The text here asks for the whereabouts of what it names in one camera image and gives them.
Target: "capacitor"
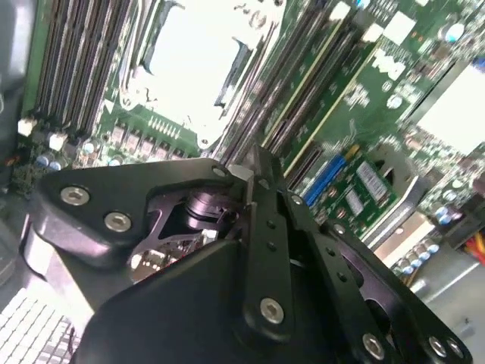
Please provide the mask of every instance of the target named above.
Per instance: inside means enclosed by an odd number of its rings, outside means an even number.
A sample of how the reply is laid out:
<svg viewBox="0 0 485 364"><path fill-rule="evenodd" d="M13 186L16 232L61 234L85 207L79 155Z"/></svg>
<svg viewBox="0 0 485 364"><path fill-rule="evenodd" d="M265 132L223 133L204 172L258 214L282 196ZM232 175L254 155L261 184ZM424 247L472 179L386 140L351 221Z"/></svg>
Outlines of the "capacitor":
<svg viewBox="0 0 485 364"><path fill-rule="evenodd" d="M442 27L439 36L447 43L457 42L465 34L465 25L462 23L449 23Z"/></svg>
<svg viewBox="0 0 485 364"><path fill-rule="evenodd" d="M48 167L49 163L52 162L52 159L54 159L54 155L52 153L44 153L37 156L36 164L42 167Z"/></svg>
<svg viewBox="0 0 485 364"><path fill-rule="evenodd" d="M93 154L99 149L99 142L94 139L89 139L83 144L83 151L86 154Z"/></svg>
<svg viewBox="0 0 485 364"><path fill-rule="evenodd" d="M437 219L440 225L447 225L452 222L452 216L449 214L449 210L442 206L434 212L434 217Z"/></svg>
<svg viewBox="0 0 485 364"><path fill-rule="evenodd" d="M485 57L476 57L472 64L476 69L485 72Z"/></svg>
<svg viewBox="0 0 485 364"><path fill-rule="evenodd" d="M479 178L474 179L471 182L471 186L476 193L479 193L480 195L485 197L485 173L482 173Z"/></svg>
<svg viewBox="0 0 485 364"><path fill-rule="evenodd" d="M444 193L443 193L443 198L446 200L446 201L455 201L456 200L456 197L458 197L458 194L453 191L453 190L446 190Z"/></svg>
<svg viewBox="0 0 485 364"><path fill-rule="evenodd" d="M404 275L410 275L415 269L412 267L410 261L407 259L401 259L398 263L397 266L399 270L404 274Z"/></svg>
<svg viewBox="0 0 485 364"><path fill-rule="evenodd" d="M435 243L434 241L432 241L431 239L426 239L424 242L423 242L423 245L424 247L426 248L426 250L431 253L431 254L434 254L436 253L438 250L440 250L440 245Z"/></svg>
<svg viewBox="0 0 485 364"><path fill-rule="evenodd" d="M359 9L366 9L370 3L371 3L371 0L357 0L355 4Z"/></svg>
<svg viewBox="0 0 485 364"><path fill-rule="evenodd" d="M446 208L448 209L448 215L452 217L453 221L463 217L463 212L461 212L455 205L446 205Z"/></svg>
<svg viewBox="0 0 485 364"><path fill-rule="evenodd" d="M418 258L422 261L425 262L431 257L431 253L427 251L426 247L424 244L418 244L415 248L414 251Z"/></svg>
<svg viewBox="0 0 485 364"><path fill-rule="evenodd" d="M411 266L413 268L419 268L419 267L421 267L421 264L423 264L421 259L419 259L418 254L416 254L413 251L406 254L406 259L411 263Z"/></svg>
<svg viewBox="0 0 485 364"><path fill-rule="evenodd" d="M116 167L118 165L122 165L123 164L123 157L121 155L116 155L114 156L109 162L108 162L108 165L110 167Z"/></svg>
<svg viewBox="0 0 485 364"><path fill-rule="evenodd" d="M336 214L337 218L344 218L345 215L347 215L347 213L343 207L337 210L337 214Z"/></svg>
<svg viewBox="0 0 485 364"><path fill-rule="evenodd" d="M60 171L61 169L66 168L68 165L67 160L65 158L59 157L53 160L48 164L48 167L53 169L54 171Z"/></svg>

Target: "blue connector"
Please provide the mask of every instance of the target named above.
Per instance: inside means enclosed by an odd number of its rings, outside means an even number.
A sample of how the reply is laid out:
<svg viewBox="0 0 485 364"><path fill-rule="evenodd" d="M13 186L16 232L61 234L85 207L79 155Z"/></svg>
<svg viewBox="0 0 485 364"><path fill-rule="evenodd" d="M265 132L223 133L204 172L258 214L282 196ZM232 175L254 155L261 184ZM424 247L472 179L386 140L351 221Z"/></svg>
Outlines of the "blue connector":
<svg viewBox="0 0 485 364"><path fill-rule="evenodd" d="M311 185L308 192L305 194L304 200L306 204L312 207L317 201L317 198L328 187L330 182L338 175L340 170L346 165L346 159L343 155L336 155L328 162L327 167L318 175L315 182Z"/></svg>

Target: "bolt hole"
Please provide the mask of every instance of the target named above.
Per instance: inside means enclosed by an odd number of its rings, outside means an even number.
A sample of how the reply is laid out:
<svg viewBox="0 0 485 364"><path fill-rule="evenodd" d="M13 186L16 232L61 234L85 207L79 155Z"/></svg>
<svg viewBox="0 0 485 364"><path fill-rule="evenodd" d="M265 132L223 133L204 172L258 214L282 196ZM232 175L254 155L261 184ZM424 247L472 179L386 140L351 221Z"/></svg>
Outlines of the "bolt hole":
<svg viewBox="0 0 485 364"><path fill-rule="evenodd" d="M340 279L340 280L341 280L343 283L347 282L347 277L346 277L346 276L345 276L343 273L338 272L338 273L336 274L336 276L337 276L337 277L338 277L338 278L339 278L339 279Z"/></svg>
<svg viewBox="0 0 485 364"><path fill-rule="evenodd" d="M272 241L268 241L266 244L268 246L268 249L272 252L276 252L276 245Z"/></svg>
<svg viewBox="0 0 485 364"><path fill-rule="evenodd" d="M72 191L72 192L69 192L69 198L71 199L82 199L83 197L81 196L81 194L77 191Z"/></svg>

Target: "small circuit board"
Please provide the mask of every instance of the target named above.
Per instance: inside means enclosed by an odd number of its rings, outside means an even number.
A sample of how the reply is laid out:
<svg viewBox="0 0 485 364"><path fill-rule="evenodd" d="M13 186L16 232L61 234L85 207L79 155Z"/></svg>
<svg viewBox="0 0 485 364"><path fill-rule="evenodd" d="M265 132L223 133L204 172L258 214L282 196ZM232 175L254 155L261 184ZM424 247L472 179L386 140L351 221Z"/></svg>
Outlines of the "small circuit board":
<svg viewBox="0 0 485 364"><path fill-rule="evenodd" d="M324 189L311 211L319 224L329 218L343 221L357 237L363 238L399 197L374 161L360 149L350 155L347 152L346 159L346 165Z"/></svg>

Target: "sticker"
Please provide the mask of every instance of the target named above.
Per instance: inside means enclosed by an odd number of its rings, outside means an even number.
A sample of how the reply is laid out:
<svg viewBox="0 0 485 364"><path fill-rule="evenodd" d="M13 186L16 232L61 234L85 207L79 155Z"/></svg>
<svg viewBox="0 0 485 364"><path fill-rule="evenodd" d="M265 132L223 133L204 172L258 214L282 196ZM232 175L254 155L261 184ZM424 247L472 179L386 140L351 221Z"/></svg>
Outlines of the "sticker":
<svg viewBox="0 0 485 364"><path fill-rule="evenodd" d="M386 81L382 85L382 90L386 93L391 89L392 86L393 86L393 83L391 81Z"/></svg>
<svg viewBox="0 0 485 364"><path fill-rule="evenodd" d="M398 11L396 15L394 15L393 19L391 19L389 24L387 24L383 35L387 39L400 46L411 32L412 28L415 27L415 24L416 21L405 16L401 11Z"/></svg>
<svg viewBox="0 0 485 364"><path fill-rule="evenodd" d="M391 95L387 99L387 108L390 108L391 110L396 110L399 106L402 105L402 97L397 96L397 95Z"/></svg>
<svg viewBox="0 0 485 364"><path fill-rule="evenodd" d="M386 185L384 185L383 181L380 180L377 173L367 162L362 162L357 168L357 175L364 182L373 199L379 201L384 197L387 192Z"/></svg>
<svg viewBox="0 0 485 364"><path fill-rule="evenodd" d="M364 206L353 188L346 194L346 200L354 216L358 216L364 210Z"/></svg>

